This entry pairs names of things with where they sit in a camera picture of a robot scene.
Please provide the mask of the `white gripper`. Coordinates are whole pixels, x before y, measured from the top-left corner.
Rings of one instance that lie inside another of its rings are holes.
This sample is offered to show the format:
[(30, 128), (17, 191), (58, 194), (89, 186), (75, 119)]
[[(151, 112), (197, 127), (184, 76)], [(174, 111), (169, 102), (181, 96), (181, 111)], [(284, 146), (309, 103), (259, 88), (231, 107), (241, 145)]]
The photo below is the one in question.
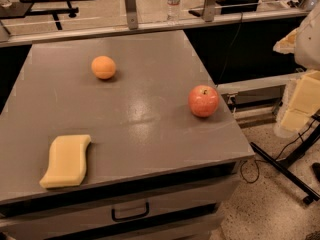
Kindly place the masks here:
[[(297, 30), (277, 41), (273, 50), (293, 54)], [(320, 72), (307, 71), (299, 79), (291, 79), (285, 86), (276, 114), (274, 133), (280, 138), (290, 138), (300, 131), (320, 109)]]

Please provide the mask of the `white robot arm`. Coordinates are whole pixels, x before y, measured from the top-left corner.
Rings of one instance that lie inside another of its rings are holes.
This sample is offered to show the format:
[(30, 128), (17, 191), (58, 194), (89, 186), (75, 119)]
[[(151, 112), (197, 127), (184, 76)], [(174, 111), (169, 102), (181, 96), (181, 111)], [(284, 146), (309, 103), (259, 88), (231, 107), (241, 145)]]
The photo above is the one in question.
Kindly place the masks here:
[(289, 138), (300, 132), (320, 110), (320, 3), (298, 28), (277, 41), (273, 50), (292, 53), (295, 62), (306, 69), (302, 76), (286, 84), (276, 117), (274, 133)]

